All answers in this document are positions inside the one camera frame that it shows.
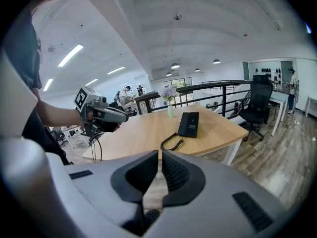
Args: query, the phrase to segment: smoke detector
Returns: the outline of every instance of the smoke detector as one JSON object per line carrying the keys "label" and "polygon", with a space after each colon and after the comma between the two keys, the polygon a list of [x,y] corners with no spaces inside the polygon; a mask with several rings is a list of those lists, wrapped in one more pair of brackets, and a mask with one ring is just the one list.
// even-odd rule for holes
{"label": "smoke detector", "polygon": [[53,52],[55,50],[55,47],[54,46],[50,46],[49,48],[48,48],[48,52]]}

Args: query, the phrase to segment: table leg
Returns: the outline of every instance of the table leg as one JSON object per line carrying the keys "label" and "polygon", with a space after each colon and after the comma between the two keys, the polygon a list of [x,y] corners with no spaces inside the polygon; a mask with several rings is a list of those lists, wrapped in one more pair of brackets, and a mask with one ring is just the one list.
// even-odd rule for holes
{"label": "table leg", "polygon": [[73,145],[72,145],[72,143],[70,142],[70,140],[69,140],[68,136],[67,136],[67,135],[65,135],[65,137],[66,137],[66,139],[67,139],[68,143],[70,144],[70,146],[71,146],[72,148],[74,148],[74,146],[73,146]]}
{"label": "table leg", "polygon": [[237,151],[239,149],[239,146],[241,144],[241,140],[239,139],[237,142],[233,143],[232,145],[229,146],[229,149],[227,151],[226,156],[224,157],[223,164],[226,164],[230,166],[231,162],[233,161],[233,158],[236,156]]}
{"label": "table leg", "polygon": [[88,139],[88,137],[81,135],[83,140],[85,141],[86,145],[89,146],[89,142],[86,140]]}
{"label": "table leg", "polygon": [[284,110],[283,110],[283,115],[282,115],[281,121],[283,121],[283,119],[284,119],[286,109],[287,109],[287,100],[284,103]]}
{"label": "table leg", "polygon": [[309,111],[309,106],[311,105],[311,99],[308,97],[308,104],[307,104],[307,108],[306,108],[306,115],[305,117],[307,117],[308,115],[308,111]]}
{"label": "table leg", "polygon": [[275,121],[275,125],[274,125],[274,128],[273,128],[273,131],[272,131],[271,136],[274,136],[274,134],[275,134],[275,132],[276,132],[277,125],[278,125],[278,123],[279,123],[279,120],[280,120],[280,118],[281,118],[281,114],[282,114],[282,108],[281,108],[281,107],[283,107],[283,104],[284,104],[284,103],[283,103],[283,102],[281,102],[281,101],[275,101],[275,102],[279,103],[279,104],[280,104],[280,106],[279,106],[277,119],[276,119],[276,121]]}

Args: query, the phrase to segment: black cable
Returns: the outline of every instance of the black cable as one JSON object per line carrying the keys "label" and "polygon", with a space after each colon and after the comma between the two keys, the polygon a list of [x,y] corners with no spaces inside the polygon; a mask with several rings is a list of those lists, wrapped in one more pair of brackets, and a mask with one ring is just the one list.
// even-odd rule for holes
{"label": "black cable", "polygon": [[93,140],[93,143],[94,143],[95,161],[97,162],[97,158],[96,158],[96,147],[95,147],[95,142],[94,142],[94,140]]}
{"label": "black cable", "polygon": [[103,159],[103,148],[101,147],[101,144],[100,144],[100,142],[99,142],[99,140],[98,140],[98,138],[96,137],[96,140],[98,141],[98,143],[99,143],[99,146],[100,146],[100,162],[102,161],[102,159]]}
{"label": "black cable", "polygon": [[93,146],[91,144],[91,141],[90,141],[90,147],[91,147],[91,154],[93,156],[93,162],[95,162],[95,159],[94,159],[94,153],[93,153]]}
{"label": "black cable", "polygon": [[170,151],[176,150],[177,147],[178,147],[181,143],[184,142],[183,137],[182,137],[182,139],[179,140],[178,143],[177,143],[173,148],[171,148],[171,149],[165,149],[165,148],[164,148],[164,144],[165,144],[167,141],[169,141],[172,137],[175,137],[175,136],[177,136],[177,135],[178,135],[177,132],[175,132],[172,136],[170,136],[170,137],[168,137],[166,140],[164,140],[164,141],[160,144],[160,149],[161,149],[162,151],[163,151],[163,150],[170,150]]}

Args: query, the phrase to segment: wooden table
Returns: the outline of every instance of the wooden table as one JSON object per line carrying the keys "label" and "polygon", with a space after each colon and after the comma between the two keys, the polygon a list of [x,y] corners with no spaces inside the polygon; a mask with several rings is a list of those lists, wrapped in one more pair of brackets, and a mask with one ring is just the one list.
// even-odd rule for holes
{"label": "wooden table", "polygon": [[[230,165],[242,138],[248,134],[248,131],[200,105],[176,108],[174,118],[168,117],[167,110],[130,117],[119,130],[114,133],[105,133],[99,139],[103,148],[102,159],[112,160],[158,149],[158,158],[161,160],[160,144],[178,131],[183,112],[199,112],[198,136],[197,138],[184,137],[184,142],[176,151],[200,155],[230,145],[223,161]],[[173,137],[164,145],[165,149],[172,148],[179,140],[179,136]],[[90,149],[82,157],[92,160]],[[100,159],[99,147],[96,147],[96,157],[97,160]]]}

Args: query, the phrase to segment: office chair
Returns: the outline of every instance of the office chair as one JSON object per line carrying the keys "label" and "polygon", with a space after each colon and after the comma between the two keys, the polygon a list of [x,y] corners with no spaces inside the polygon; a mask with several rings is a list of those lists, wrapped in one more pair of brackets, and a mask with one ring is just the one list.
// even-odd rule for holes
{"label": "office chair", "polygon": [[136,116],[138,113],[136,112],[136,108],[134,110],[132,110],[132,108],[127,108],[126,113],[130,116],[130,117],[134,117]]}
{"label": "office chair", "polygon": [[57,141],[57,143],[58,143],[60,146],[61,146],[61,145],[65,146],[65,142],[66,142],[66,141],[64,141],[64,139],[65,139],[65,134],[61,131],[61,128],[60,128],[60,127],[55,127],[55,128],[53,128],[52,131],[54,131],[55,134],[56,134],[56,141]]}
{"label": "office chair", "polygon": [[[259,84],[270,84],[269,78],[268,78],[267,75],[254,75],[254,77],[253,77],[253,82],[259,83]],[[274,101],[270,101],[269,103],[270,103],[270,105],[271,105],[272,107],[275,107],[275,112],[274,112],[274,118],[275,118],[275,116],[276,116],[276,109],[277,109],[277,107],[279,107],[280,105],[279,105],[279,103],[276,103],[276,102],[274,102]]]}
{"label": "office chair", "polygon": [[239,116],[249,123],[247,126],[247,128],[249,128],[249,134],[244,141],[248,140],[251,131],[261,136],[260,141],[263,141],[264,136],[254,127],[254,124],[257,124],[260,128],[260,124],[264,123],[268,118],[268,103],[273,92],[273,85],[270,82],[267,84],[265,81],[258,81],[257,78],[255,82],[250,84],[250,88],[251,96],[248,108],[239,112]]}

